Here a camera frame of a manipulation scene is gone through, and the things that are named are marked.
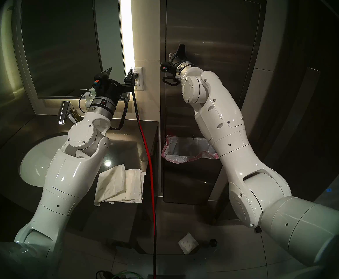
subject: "robotic arm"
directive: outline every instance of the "robotic arm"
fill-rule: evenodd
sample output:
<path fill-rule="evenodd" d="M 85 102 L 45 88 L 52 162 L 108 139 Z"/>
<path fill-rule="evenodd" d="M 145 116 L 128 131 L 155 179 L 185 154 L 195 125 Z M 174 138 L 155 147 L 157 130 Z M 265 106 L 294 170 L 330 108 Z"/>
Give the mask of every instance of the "robotic arm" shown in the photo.
<path fill-rule="evenodd" d="M 14 250 L 11 254 L 20 261 L 31 260 L 31 264 L 25 266 L 34 265 L 34 258 L 38 258 L 39 267 L 45 264 L 48 274 L 55 273 L 66 224 L 76 205 L 89 191 L 109 148 L 105 133 L 111 127 L 116 105 L 121 95 L 132 92 L 135 85 L 132 69 L 124 84 L 109 79 L 110 71 L 95 76 L 96 97 L 83 120 L 71 127 L 67 141 L 51 161 L 36 212 L 15 237 L 14 241 L 22 246 L 22 250 Z M 94 125 L 97 119 L 106 122 L 102 132 Z"/>
<path fill-rule="evenodd" d="M 238 218 L 261 226 L 281 247 L 307 266 L 326 258 L 339 234 L 339 211 L 291 196 L 285 179 L 252 150 L 243 116 L 218 76 L 188 61 L 180 44 L 161 71 L 181 83 L 183 99 L 195 112 L 203 136 L 220 157 L 229 181 L 229 199 Z"/>

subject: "red cable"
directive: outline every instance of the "red cable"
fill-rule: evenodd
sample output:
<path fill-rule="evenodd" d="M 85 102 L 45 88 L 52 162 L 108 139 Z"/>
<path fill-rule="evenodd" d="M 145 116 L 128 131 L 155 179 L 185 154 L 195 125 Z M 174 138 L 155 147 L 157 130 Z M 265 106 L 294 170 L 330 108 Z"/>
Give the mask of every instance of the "red cable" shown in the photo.
<path fill-rule="evenodd" d="M 146 143 L 146 139 L 145 139 L 144 132 L 142 131 L 140 119 L 138 119 L 138 122 L 139 122 L 139 126 L 140 126 L 140 131 L 141 131 L 142 139 L 143 139 L 143 141 L 144 141 L 146 154 L 147 154 L 148 160 L 149 160 L 149 168 L 150 168 L 150 186 L 151 186 L 151 204 L 152 204 L 152 210 L 153 210 L 153 225 L 154 225 L 154 233 L 155 233 L 155 203 L 154 203 L 153 166 L 152 166 L 152 164 L 151 164 L 151 158 L 150 158 L 149 148 L 148 148 L 148 145 L 147 145 L 147 143 Z"/>
<path fill-rule="evenodd" d="M 153 211 L 153 227 L 154 227 L 153 277 L 154 277 L 154 279 L 156 279 L 156 220 L 155 220 L 155 199 L 154 199 L 154 183 L 153 183 L 153 165 L 151 163 L 151 157 L 150 157 L 150 152 L 149 152 L 148 144 L 146 143 L 145 135 L 144 135 L 144 132 L 142 131 L 142 127 L 141 127 L 141 122 L 140 122 L 140 117 L 139 117 L 139 114 L 138 114 L 138 110 L 136 109 L 137 104 L 136 104 L 136 98 L 134 96 L 134 92 L 132 92 L 132 94 L 133 94 L 133 101 L 135 103 L 135 111 L 136 111 L 137 122 L 139 124 L 141 136 L 142 136 L 142 139 L 143 139 L 144 145 L 145 145 L 146 155 L 148 156 L 148 161 L 149 161 L 150 187 L 151 187 L 151 205 L 152 205 L 152 211 Z"/>

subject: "sink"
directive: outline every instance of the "sink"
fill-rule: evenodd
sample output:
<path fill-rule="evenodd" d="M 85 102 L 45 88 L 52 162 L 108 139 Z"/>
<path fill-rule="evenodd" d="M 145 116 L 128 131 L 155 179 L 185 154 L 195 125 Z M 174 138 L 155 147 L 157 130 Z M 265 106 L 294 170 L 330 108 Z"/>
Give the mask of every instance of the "sink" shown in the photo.
<path fill-rule="evenodd" d="M 67 135 L 52 137 L 28 151 L 19 167 L 19 175 L 22 180 L 30 185 L 43 187 L 47 169 L 57 150 L 65 144 L 67 138 Z"/>

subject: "faucet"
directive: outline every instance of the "faucet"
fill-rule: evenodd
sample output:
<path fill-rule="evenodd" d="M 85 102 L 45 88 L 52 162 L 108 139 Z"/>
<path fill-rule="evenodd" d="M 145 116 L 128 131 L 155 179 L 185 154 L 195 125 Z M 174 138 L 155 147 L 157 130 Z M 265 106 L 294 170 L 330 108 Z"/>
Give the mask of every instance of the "faucet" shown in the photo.
<path fill-rule="evenodd" d="M 78 114 L 70 101 L 62 101 L 57 115 L 58 124 L 64 125 L 66 123 L 66 117 L 68 117 L 74 124 L 83 120 L 83 117 Z"/>

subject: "pink trash bag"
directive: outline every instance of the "pink trash bag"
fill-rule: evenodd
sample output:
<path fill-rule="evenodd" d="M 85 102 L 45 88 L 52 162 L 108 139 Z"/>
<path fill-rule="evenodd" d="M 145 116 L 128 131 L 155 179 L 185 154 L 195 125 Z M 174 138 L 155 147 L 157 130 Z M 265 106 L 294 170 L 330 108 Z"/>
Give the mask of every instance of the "pink trash bag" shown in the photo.
<path fill-rule="evenodd" d="M 162 157 L 175 164 L 190 162 L 199 158 L 219 158 L 214 148 L 204 138 L 174 136 L 166 137 Z"/>

